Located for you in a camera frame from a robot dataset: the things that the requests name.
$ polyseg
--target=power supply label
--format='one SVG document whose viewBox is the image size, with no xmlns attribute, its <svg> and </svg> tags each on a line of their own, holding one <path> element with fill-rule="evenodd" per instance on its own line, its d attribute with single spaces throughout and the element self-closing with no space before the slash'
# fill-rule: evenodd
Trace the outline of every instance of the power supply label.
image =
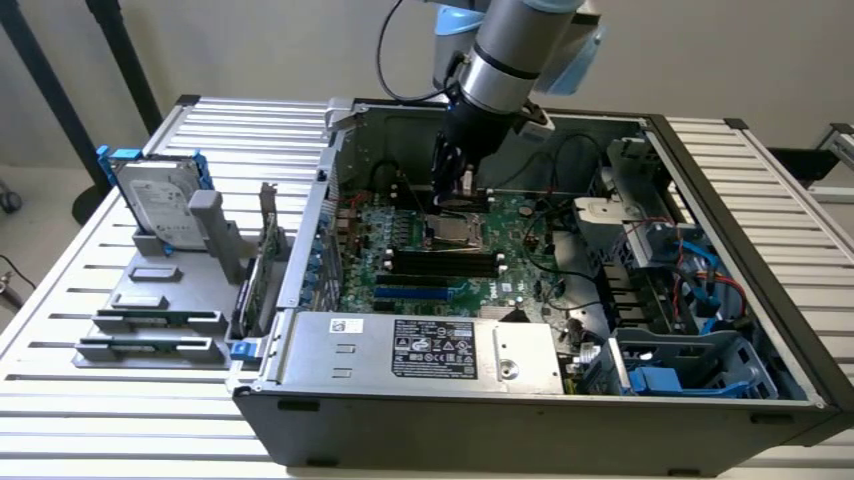
<svg viewBox="0 0 854 480">
<path fill-rule="evenodd" d="M 473 322 L 395 320 L 391 373 L 398 377 L 478 379 Z"/>
</svg>

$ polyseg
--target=white wall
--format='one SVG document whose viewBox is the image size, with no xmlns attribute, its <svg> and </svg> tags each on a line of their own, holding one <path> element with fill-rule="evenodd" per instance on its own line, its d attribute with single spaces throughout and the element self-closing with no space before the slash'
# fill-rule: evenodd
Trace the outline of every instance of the white wall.
<svg viewBox="0 0 854 480">
<path fill-rule="evenodd" d="M 146 132 L 82 0 L 23 10 L 95 143 Z M 324 100 L 376 96 L 372 52 L 393 0 L 124 0 L 124 16 L 166 111 L 180 93 Z M 598 0 L 610 31 L 581 92 L 541 101 L 583 109 L 742 117 L 769 144 L 806 146 L 854 122 L 850 0 Z M 430 86 L 435 7 L 405 4 L 385 64 L 405 94 Z M 0 34 L 0 163 L 76 158 Z"/>
</svg>

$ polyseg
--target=blue ram slot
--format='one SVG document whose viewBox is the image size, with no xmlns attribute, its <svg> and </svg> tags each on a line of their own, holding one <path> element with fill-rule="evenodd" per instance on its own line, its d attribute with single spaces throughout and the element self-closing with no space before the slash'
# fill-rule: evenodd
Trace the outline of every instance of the blue ram slot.
<svg viewBox="0 0 854 480">
<path fill-rule="evenodd" d="M 413 298 L 417 300 L 451 300 L 454 293 L 447 288 L 376 287 L 374 298 Z"/>
</svg>

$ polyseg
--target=motherboard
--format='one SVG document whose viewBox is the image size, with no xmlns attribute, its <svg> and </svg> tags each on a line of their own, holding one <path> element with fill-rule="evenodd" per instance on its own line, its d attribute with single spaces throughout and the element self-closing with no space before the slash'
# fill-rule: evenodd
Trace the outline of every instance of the motherboard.
<svg viewBox="0 0 854 480">
<path fill-rule="evenodd" d="M 497 320 L 522 311 L 530 321 L 563 329 L 563 312 L 545 298 L 549 293 L 561 303 L 559 276 L 526 261 L 526 254 L 554 261 L 551 227 L 533 223 L 533 198 L 494 194 L 479 211 L 441 214 L 383 195 L 359 200 L 338 215 L 340 311 Z"/>
</svg>

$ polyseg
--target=sticker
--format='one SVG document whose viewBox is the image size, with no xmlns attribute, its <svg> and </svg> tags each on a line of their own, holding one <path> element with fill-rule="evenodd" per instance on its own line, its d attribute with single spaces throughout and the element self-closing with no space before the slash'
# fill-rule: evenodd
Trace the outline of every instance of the sticker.
<svg viewBox="0 0 854 480">
<path fill-rule="evenodd" d="M 410 378 L 477 380 L 474 323 L 395 320 L 391 373 Z"/>
<path fill-rule="evenodd" d="M 362 318 L 334 318 L 330 320 L 330 333 L 362 333 Z"/>
<path fill-rule="evenodd" d="M 127 323 L 132 323 L 136 326 L 152 325 L 167 327 L 167 320 L 163 317 L 124 317 Z"/>
<path fill-rule="evenodd" d="M 190 213 L 182 188 L 170 182 L 131 180 L 131 189 L 151 233 L 175 248 L 204 248 L 202 232 Z"/>
<path fill-rule="evenodd" d="M 110 349 L 116 352 L 152 353 L 155 351 L 155 347 L 150 345 L 115 345 L 115 346 L 111 346 Z"/>
</svg>

